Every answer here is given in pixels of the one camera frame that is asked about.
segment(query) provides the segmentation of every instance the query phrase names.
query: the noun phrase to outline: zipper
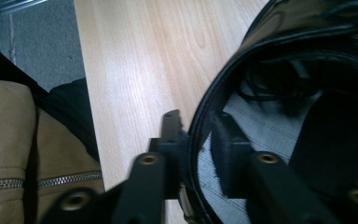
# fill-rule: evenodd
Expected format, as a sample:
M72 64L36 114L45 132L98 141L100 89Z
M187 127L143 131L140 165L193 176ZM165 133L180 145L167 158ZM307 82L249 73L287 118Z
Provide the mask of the zipper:
M22 179L0 179L0 190L1 189L21 189L24 180Z
M85 173L78 175L64 175L50 179L44 179L37 182L37 189L45 189L48 187L59 186L72 182L102 179L103 174L101 172ZM24 180L17 178L0 179L1 189L21 189L24 186Z
M103 174L101 172L94 173L86 173L80 175L65 175L50 179L39 180L37 182L37 189L45 189L52 186L58 186L62 184L84 181L84 180L92 180L92 179L102 179Z

